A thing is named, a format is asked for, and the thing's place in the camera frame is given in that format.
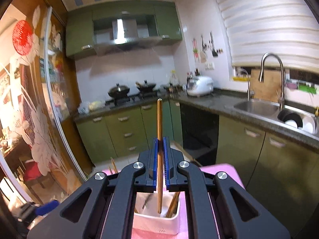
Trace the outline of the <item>green upper wall cabinets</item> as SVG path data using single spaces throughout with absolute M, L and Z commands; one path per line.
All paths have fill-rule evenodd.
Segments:
M 106 18 L 155 16 L 158 45 L 173 45 L 182 40 L 175 3 L 155 0 L 121 0 L 76 9 L 69 13 L 66 27 L 66 54 L 73 59 L 97 55 L 94 45 L 94 21 Z

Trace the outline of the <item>wooden chopstick in holder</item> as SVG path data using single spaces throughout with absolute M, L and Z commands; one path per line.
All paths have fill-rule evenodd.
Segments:
M 175 192 L 174 193 L 174 196 L 172 198 L 172 201 L 170 203 L 170 206 L 167 210 L 167 213 L 165 215 L 166 218 L 171 218 L 175 209 L 177 208 L 178 206 L 178 200 L 179 200 L 179 195 L 180 195 L 180 192 Z

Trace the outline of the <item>wooden cutting board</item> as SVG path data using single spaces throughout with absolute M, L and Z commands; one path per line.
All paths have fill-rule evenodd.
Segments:
M 254 92 L 253 98 L 277 103 L 281 93 L 280 71 L 264 70 L 263 83 L 258 81 L 259 74 L 259 69 L 252 69 L 250 90 Z

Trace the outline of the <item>white plastic utensil holder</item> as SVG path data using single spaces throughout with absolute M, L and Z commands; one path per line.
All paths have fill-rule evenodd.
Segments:
M 174 193 L 163 192 L 162 212 L 157 212 L 158 193 L 137 193 L 132 227 L 158 234 L 177 235 L 180 224 L 180 201 L 172 217 L 166 217 Z

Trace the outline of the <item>white zebra window blind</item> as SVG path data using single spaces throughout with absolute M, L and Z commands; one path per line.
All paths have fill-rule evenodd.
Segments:
M 216 0 L 233 67 L 260 66 L 267 52 L 287 69 L 318 72 L 318 22 L 304 0 Z

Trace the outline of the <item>green lower base cabinets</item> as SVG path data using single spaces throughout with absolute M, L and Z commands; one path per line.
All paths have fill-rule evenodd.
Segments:
M 234 166 L 247 191 L 296 236 L 318 213 L 318 150 L 177 101 L 163 103 L 164 135 L 200 165 Z M 156 103 L 76 122 L 94 164 L 151 149 Z

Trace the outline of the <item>brown wooden chopstick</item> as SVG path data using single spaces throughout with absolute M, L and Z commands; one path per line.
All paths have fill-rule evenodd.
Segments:
M 157 192 L 158 192 L 158 204 L 157 211 L 160 214 L 162 212 L 163 201 L 163 127 L 162 127 L 162 99 L 157 100 Z

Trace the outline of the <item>white rice cooker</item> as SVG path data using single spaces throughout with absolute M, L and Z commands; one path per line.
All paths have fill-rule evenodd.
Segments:
M 201 97 L 213 93 L 214 81 L 207 76 L 194 76 L 187 83 L 187 94 L 191 97 Z

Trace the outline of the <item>black pot with lid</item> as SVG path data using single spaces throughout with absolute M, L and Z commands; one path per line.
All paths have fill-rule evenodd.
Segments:
M 135 85 L 141 93 L 148 93 L 153 92 L 156 83 L 148 83 L 148 81 L 145 80 L 144 83 L 136 82 Z

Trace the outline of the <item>stainless steel sink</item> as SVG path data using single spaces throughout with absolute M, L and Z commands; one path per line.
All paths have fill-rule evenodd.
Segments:
M 318 138 L 318 118 L 311 113 L 278 103 L 249 100 L 230 107 L 248 116 Z

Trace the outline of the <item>pink floral tablecloth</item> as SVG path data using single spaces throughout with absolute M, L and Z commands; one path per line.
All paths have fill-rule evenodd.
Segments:
M 119 199 L 114 198 L 110 204 L 105 221 L 102 223 L 102 233 L 100 238 L 135 238 L 132 235 L 132 225 L 134 220 L 134 206 L 135 206 L 135 179 L 139 173 L 144 173 L 142 169 L 142 162 L 134 162 L 122 169 L 122 174 L 119 175 L 119 188 L 115 190 L 115 196 L 119 196 Z M 194 178 L 198 180 L 201 177 L 212 176 L 218 180 L 225 180 L 232 178 L 235 180 L 235 184 L 239 184 L 243 187 L 243 184 L 237 174 L 235 168 L 228 164 L 221 164 L 208 167 L 208 173 L 202 172 L 197 166 L 190 164 L 187 161 L 181 161 L 179 163 L 178 172 L 185 172 L 188 178 Z M 177 238 L 191 238 L 186 235 L 191 229 L 187 227 L 187 222 L 191 221 L 191 210 L 187 210 L 187 193 L 181 195 L 180 201 L 180 224 L 179 233 Z M 153 238 L 152 232 L 143 231 L 147 238 Z M 163 234 L 162 237 L 172 237 L 172 235 Z

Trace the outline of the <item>steel gooseneck kitchen faucet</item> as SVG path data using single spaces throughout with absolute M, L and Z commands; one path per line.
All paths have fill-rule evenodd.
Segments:
M 268 70 L 266 60 L 274 58 L 279 64 L 279 70 Z M 280 109 L 284 107 L 284 85 L 286 73 L 279 55 L 267 52 L 262 56 L 261 70 L 257 79 L 257 98 L 270 102 L 277 102 Z

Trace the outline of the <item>black wok with lid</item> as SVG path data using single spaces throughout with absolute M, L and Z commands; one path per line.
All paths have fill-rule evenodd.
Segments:
M 130 92 L 130 88 L 126 85 L 120 85 L 119 83 L 116 84 L 116 86 L 112 87 L 108 95 L 114 99 L 121 99 L 128 96 L 128 93 Z

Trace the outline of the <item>dark granite countertop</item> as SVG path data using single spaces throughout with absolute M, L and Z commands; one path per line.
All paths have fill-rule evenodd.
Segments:
M 306 131 L 302 131 L 301 129 L 293 128 L 291 126 L 286 125 L 284 122 L 279 120 L 277 116 L 279 115 L 279 109 L 277 109 L 278 103 L 270 103 L 267 101 L 261 100 L 250 100 L 246 101 L 243 98 L 238 97 L 238 94 L 241 92 L 230 91 L 230 95 L 227 94 L 227 91 L 221 90 L 217 93 L 213 93 L 213 95 L 203 96 L 203 97 L 188 97 L 180 94 L 173 94 L 173 98 L 169 97 L 169 94 L 164 94 L 163 100 L 172 100 L 177 101 L 182 104 L 189 105 L 191 107 L 195 107 L 197 109 L 211 112 L 213 114 L 221 115 L 228 118 L 233 118 L 235 120 L 239 120 L 244 123 L 248 123 L 250 125 L 263 128 L 266 131 L 270 131 L 271 133 L 278 134 L 287 138 L 288 140 L 299 142 L 306 147 L 313 148 L 314 150 L 318 150 L 318 120 L 315 121 L 315 131 L 314 133 L 308 133 Z M 120 110 L 130 109 L 137 106 L 145 106 L 149 104 L 155 103 L 157 97 L 149 97 L 147 99 L 139 99 L 136 97 L 132 100 L 132 102 L 124 103 L 120 106 L 110 106 L 111 101 L 106 102 L 106 106 L 101 109 L 97 109 L 91 111 L 89 113 L 76 113 L 74 115 L 74 122 L 83 122 L 84 120 L 91 120 L 93 118 L 106 116 L 110 113 L 115 113 Z M 276 111 L 271 115 L 259 114 L 256 111 L 249 112 L 244 109 L 244 106 L 262 105 L 262 109 L 266 109 L 266 106 L 275 106 Z

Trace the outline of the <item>black gas stove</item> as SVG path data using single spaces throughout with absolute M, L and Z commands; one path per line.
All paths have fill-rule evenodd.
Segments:
M 109 106 L 111 109 L 114 107 L 119 107 L 122 105 L 134 104 L 139 101 L 144 101 L 147 99 L 153 99 L 158 97 L 158 90 L 154 90 L 151 92 L 140 92 L 138 94 L 133 94 L 130 96 L 126 96 L 121 99 L 112 99 L 105 102 L 106 106 Z

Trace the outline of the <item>floral glass sliding door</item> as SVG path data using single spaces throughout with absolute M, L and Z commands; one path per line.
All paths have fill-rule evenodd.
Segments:
M 70 156 L 71 117 L 62 26 L 50 9 L 1 18 L 1 192 L 6 202 L 64 201 L 80 185 Z

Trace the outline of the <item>steel range hood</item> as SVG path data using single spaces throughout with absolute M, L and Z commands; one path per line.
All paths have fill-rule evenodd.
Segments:
M 94 49 L 98 56 L 148 49 L 166 36 L 159 35 L 155 16 L 106 18 L 94 21 Z

